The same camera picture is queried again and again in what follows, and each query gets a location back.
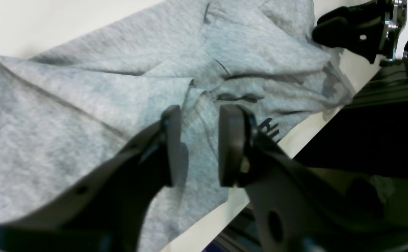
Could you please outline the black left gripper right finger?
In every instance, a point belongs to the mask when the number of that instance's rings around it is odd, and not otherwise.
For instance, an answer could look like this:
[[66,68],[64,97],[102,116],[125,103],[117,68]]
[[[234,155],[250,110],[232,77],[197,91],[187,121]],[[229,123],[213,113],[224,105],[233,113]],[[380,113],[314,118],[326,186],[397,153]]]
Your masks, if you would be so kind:
[[348,202],[289,158],[241,105],[219,110],[219,182],[243,188],[265,252],[408,252],[408,227]]

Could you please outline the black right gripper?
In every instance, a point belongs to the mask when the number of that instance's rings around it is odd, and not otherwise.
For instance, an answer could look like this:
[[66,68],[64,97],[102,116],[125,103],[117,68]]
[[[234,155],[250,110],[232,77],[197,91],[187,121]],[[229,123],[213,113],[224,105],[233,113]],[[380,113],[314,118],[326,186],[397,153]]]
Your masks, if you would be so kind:
[[321,16],[312,39],[329,48],[344,48],[381,67],[408,57],[408,0],[370,0],[338,7]]

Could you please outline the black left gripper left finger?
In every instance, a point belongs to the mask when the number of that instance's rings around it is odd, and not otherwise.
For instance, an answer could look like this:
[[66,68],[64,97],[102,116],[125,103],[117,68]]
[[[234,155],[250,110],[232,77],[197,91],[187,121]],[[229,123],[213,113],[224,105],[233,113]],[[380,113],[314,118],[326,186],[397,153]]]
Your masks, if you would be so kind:
[[172,105],[52,202],[0,223],[0,251],[135,252],[152,199],[177,180],[180,132],[180,106]]

